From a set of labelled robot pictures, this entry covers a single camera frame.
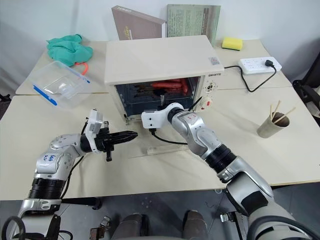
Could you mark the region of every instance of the white oven top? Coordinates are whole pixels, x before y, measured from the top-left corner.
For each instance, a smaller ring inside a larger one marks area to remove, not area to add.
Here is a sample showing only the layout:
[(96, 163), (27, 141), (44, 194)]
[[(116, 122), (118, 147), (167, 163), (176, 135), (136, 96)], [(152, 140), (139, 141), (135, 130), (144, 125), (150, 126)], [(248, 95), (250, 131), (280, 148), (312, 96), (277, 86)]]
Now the white oven top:
[(107, 85), (195, 77), (223, 71), (207, 36), (109, 41)]

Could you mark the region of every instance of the plastic storage box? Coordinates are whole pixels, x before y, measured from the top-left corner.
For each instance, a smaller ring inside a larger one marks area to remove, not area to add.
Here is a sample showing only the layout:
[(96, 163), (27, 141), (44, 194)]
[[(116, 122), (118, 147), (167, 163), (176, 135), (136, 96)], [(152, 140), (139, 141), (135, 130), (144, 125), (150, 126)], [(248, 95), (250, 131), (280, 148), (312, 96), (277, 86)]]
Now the plastic storage box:
[(88, 78), (60, 61), (54, 61), (35, 71), (27, 79), (31, 81), (33, 89), (48, 103), (65, 109), (77, 106), (88, 97), (88, 94), (81, 92), (90, 92), (91, 89), (91, 81)]

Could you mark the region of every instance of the teal towel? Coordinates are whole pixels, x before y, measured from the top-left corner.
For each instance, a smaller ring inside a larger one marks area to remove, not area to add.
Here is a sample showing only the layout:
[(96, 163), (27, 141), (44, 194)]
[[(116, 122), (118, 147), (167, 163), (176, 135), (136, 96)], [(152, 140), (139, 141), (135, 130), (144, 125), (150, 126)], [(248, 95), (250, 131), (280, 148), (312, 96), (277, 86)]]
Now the teal towel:
[(48, 55), (68, 67), (88, 61), (93, 54), (91, 47), (80, 44), (82, 37), (79, 34), (53, 38), (47, 42)]

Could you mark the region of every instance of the white table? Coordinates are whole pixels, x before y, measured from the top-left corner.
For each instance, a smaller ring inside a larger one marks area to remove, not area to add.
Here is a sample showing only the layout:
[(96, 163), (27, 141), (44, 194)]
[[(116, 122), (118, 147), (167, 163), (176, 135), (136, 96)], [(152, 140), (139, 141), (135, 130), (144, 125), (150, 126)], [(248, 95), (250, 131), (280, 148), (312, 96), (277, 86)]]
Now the white table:
[[(260, 138), (256, 129), (268, 116), (270, 104), (275, 105), (279, 99), (282, 112), (296, 106), (290, 125), (268, 139)], [(97, 108), (110, 121), (111, 132), (133, 129), (139, 136), (116, 145), (111, 162), (106, 162), (105, 154), (89, 153), (72, 174), (67, 198), (225, 186), (215, 172), (189, 150), (146, 155), (148, 147), (163, 143), (150, 136), (139, 122), (126, 126), (109, 94), (90, 94), (84, 104), (72, 111), (54, 108), (41, 96), (15, 96), (0, 121), (1, 200), (27, 196), (37, 157), (56, 136), (79, 133), (92, 108)], [(292, 87), (262, 88), (254, 93), (244, 89), (217, 90), (213, 108), (200, 115), (219, 139), (251, 164), (269, 184), (320, 181), (320, 163), (315, 151), (320, 142), (320, 128)], [(169, 125), (157, 134), (182, 141)]]
[[(91, 41), (83, 42), (83, 45), (90, 46), (93, 49), (92, 57), (87, 61), (89, 69), (85, 74), (91, 80), (92, 89), (87, 91), (84, 89), (83, 93), (106, 93), (105, 87), (105, 68), (106, 68), (106, 42), (105, 41)], [(48, 50), (44, 50), (38, 62), (32, 69), (31, 73), (43, 68), (52, 63), (54, 60), (49, 57)], [(83, 65), (72, 66), (74, 70), (81, 73), (84, 69)], [(15, 91), (17, 95), (39, 95), (33, 90), (31, 82), (26, 79)]]
[[(83, 93), (107, 93), (105, 87), (105, 64), (106, 64), (106, 44), (105, 41), (92, 41), (85, 42), (93, 48), (93, 56), (87, 62), (89, 65), (89, 70), (86, 73), (86, 77), (92, 81), (92, 91), (84, 90)], [(267, 57), (269, 53), (262, 45), (261, 41), (256, 40), (245, 40), (243, 41), (243, 49), (241, 51), (223, 49), (221, 48), (221, 43), (218, 43), (215, 48), (217, 55), (219, 56), (222, 65), (227, 67), (231, 65), (237, 65), (238, 60), (242, 58), (255, 58), (255, 57)], [(31, 73), (44, 67), (45, 65), (51, 63), (53, 60), (48, 56), (47, 50), (45, 50), (42, 56), (39, 58), (38, 62), (34, 66)], [(82, 72), (83, 66), (73, 66), (75, 70), (79, 73)], [(265, 79), (267, 79), (270, 74), (256, 74), (245, 76), (247, 83), (250, 88), (257, 87)], [(218, 89), (245, 89), (245, 85), (240, 77), (240, 72), (236, 68), (226, 69), (223, 76), (217, 76), (215, 82), (218, 85)], [(274, 77), (272, 77), (267, 83), (265, 83), (261, 88), (282, 88), (290, 87), (291, 83), (284, 76), (282, 72), (278, 72)], [(25, 80), (15, 92), (17, 95), (38, 95), (32, 88), (32, 84)]]

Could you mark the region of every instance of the book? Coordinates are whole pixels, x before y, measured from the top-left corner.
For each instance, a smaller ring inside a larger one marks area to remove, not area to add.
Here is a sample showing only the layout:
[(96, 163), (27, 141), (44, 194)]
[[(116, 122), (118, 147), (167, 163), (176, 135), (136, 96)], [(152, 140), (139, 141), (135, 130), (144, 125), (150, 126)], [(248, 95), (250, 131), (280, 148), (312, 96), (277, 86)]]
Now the book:
[(220, 6), (168, 4), (167, 36), (206, 35), (215, 45)]
[(118, 5), (111, 10), (119, 40), (155, 39), (167, 36), (167, 25), (163, 19)]

